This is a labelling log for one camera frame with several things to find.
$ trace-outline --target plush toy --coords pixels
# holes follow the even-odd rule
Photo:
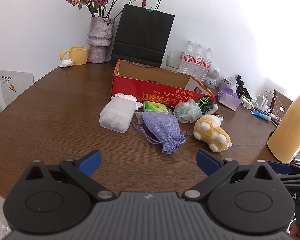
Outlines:
[[[229,135],[220,126],[219,117],[205,114],[195,123],[193,135],[206,142],[213,152],[222,152],[231,147],[232,143]]]

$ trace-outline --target cardboard box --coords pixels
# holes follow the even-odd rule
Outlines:
[[[133,95],[141,103],[151,101],[175,107],[189,99],[197,101],[216,96],[192,76],[171,70],[118,60],[112,83],[112,93]]]

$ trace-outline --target binder clip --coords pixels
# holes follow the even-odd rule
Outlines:
[[[153,12],[152,6],[149,7],[149,9],[147,10],[147,12]]]

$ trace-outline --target black paper bag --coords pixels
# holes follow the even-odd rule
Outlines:
[[[110,65],[118,59],[160,67],[174,15],[125,4]]]

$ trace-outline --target flower vase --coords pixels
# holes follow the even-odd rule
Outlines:
[[[87,44],[88,60],[92,63],[106,62],[106,48],[111,45],[114,19],[91,17]]]

